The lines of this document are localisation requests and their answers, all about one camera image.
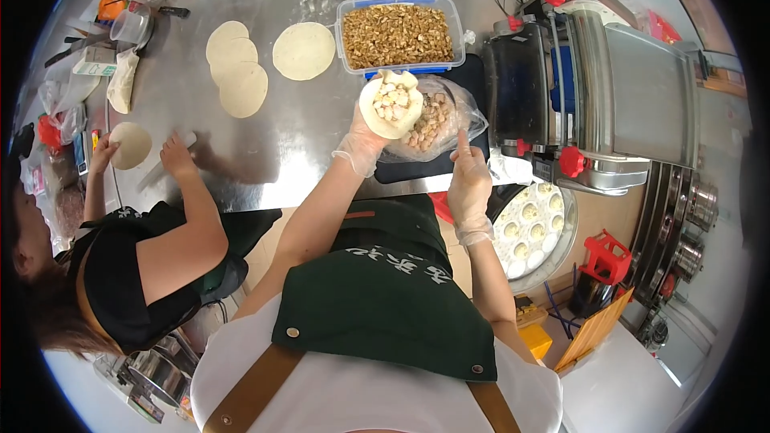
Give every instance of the floor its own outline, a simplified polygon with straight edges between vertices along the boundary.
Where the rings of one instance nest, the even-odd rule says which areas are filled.
[[[572,264],[581,265],[586,261],[586,249],[583,246],[586,237],[598,235],[602,229],[606,229],[621,243],[630,247],[641,202],[644,199],[644,188],[631,188],[628,194],[622,197],[602,197],[582,192],[575,192],[575,197],[577,198],[578,213],[577,237],[564,263],[548,280],[552,291],[557,291],[571,284]],[[270,231],[246,256],[245,259],[249,263],[249,275],[243,285],[246,292],[251,291],[267,272],[276,252],[278,239],[294,210],[296,210],[295,207],[284,209],[284,216],[276,221]],[[465,249],[457,244],[457,237],[454,235],[452,225],[441,219],[439,219],[439,224],[441,235],[447,244],[454,280],[468,297],[472,297],[468,255]],[[569,293],[569,291],[565,291],[561,295],[557,295],[557,302],[566,301]],[[536,304],[547,303],[545,287],[542,285],[531,289],[527,294]]]

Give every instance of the plastic glove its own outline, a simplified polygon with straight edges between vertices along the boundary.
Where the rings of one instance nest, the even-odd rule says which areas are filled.
[[[494,239],[492,221],[486,217],[486,202],[492,194],[492,177],[486,168],[481,149],[468,144],[465,130],[457,134],[457,150],[450,156],[454,162],[452,183],[447,193],[449,211],[454,219],[454,233],[463,246]]]
[[[356,174],[371,178],[377,168],[377,159],[389,142],[389,139],[381,138],[367,126],[356,101],[351,130],[345,134],[340,145],[332,152],[332,157],[342,156],[348,159]]]

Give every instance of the woman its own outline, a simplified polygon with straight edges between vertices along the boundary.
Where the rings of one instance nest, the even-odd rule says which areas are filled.
[[[184,211],[160,202],[149,213],[105,213],[104,171],[120,144],[106,134],[91,159],[85,222],[55,259],[35,198],[15,185],[13,260],[25,284],[43,349],[130,354],[150,349],[208,301],[243,283],[243,259],[280,211],[222,214],[174,133],[160,160],[177,182]]]
[[[209,339],[192,379],[202,431],[558,430],[561,383],[519,336],[492,246],[483,154],[461,131],[448,202],[471,302],[426,196],[351,203],[386,143],[356,108],[273,264]]]

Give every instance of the woman's hair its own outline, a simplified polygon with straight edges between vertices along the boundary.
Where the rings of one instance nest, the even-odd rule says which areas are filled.
[[[84,353],[122,356],[115,344],[85,320],[75,290],[75,279],[56,265],[23,284],[32,331],[43,350],[66,350],[85,359]]]

